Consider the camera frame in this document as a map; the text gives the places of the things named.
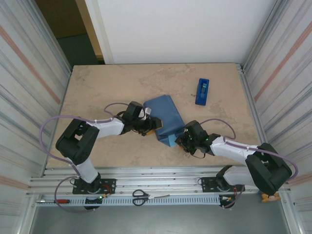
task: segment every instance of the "blue cloth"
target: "blue cloth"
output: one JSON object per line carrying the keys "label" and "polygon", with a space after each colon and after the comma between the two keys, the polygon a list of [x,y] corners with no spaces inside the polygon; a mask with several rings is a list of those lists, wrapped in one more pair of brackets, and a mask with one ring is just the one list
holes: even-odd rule
{"label": "blue cloth", "polygon": [[162,128],[155,130],[157,139],[170,147],[176,146],[176,138],[184,132],[184,122],[170,95],[156,97],[143,104],[152,109],[151,116],[162,121]]}

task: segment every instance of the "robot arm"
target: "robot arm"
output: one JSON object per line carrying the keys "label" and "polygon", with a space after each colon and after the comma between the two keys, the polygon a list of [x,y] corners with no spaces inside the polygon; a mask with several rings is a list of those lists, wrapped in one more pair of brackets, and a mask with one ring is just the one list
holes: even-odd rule
{"label": "robot arm", "polygon": [[131,130],[145,136],[152,130],[161,128],[161,120],[151,117],[150,112],[151,109],[144,109],[141,104],[132,101],[126,111],[122,112],[122,116],[115,116],[112,121],[89,123],[74,119],[69,124],[57,140],[56,149],[75,165],[81,183],[89,193],[95,193],[98,190],[101,178],[89,157],[95,141],[110,135],[121,135]]}
{"label": "robot arm", "polygon": [[260,153],[260,149],[276,153],[267,143],[260,146],[246,145],[231,140],[224,141],[218,134],[208,135],[201,125],[193,120],[185,125],[185,132],[176,139],[184,151],[193,155],[197,149],[213,156],[224,156],[238,161],[246,167],[228,165],[217,175],[217,183],[222,188],[226,185],[251,185],[262,192],[273,195],[292,175],[285,161],[270,154]]}

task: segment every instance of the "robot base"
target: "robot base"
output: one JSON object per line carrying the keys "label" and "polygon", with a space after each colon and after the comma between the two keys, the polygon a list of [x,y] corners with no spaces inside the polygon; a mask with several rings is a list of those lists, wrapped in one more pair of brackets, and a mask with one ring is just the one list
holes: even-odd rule
{"label": "robot base", "polygon": [[[216,180],[216,177],[202,177],[200,178],[201,181],[201,188],[203,190],[203,193],[232,193],[234,191],[234,186],[232,185],[225,185],[221,187]],[[242,190],[242,185],[236,185],[237,192],[239,193]]]}
{"label": "robot base", "polygon": [[96,191],[90,192],[90,184],[87,184],[82,179],[75,179],[73,194],[114,194],[116,188],[116,179],[99,179],[99,187]]}

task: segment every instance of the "red handle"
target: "red handle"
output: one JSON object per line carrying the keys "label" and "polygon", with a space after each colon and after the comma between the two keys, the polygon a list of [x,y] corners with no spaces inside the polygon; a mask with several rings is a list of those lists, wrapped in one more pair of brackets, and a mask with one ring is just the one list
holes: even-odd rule
{"label": "red handle", "polygon": [[58,199],[59,204],[68,204],[70,203],[70,200],[68,199]]}

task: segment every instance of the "black scissors handle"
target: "black scissors handle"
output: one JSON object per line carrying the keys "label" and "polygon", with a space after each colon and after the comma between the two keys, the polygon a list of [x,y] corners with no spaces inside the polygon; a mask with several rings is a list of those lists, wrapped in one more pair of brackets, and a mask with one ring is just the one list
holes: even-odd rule
{"label": "black scissors handle", "polygon": [[137,189],[132,193],[133,197],[148,197],[149,194],[145,193],[143,190],[141,189]]}
{"label": "black scissors handle", "polygon": [[141,189],[137,189],[137,190],[135,190],[135,191],[132,193],[132,196],[133,196],[133,197],[136,197],[136,198],[132,199],[132,203],[133,203],[135,206],[141,206],[141,205],[143,205],[146,201],[148,201],[149,194],[147,194],[146,192],[144,192],[144,191],[141,190]]}
{"label": "black scissors handle", "polygon": [[133,198],[132,203],[135,206],[141,206],[143,205],[146,201],[148,201],[148,197],[138,197],[138,198]]}

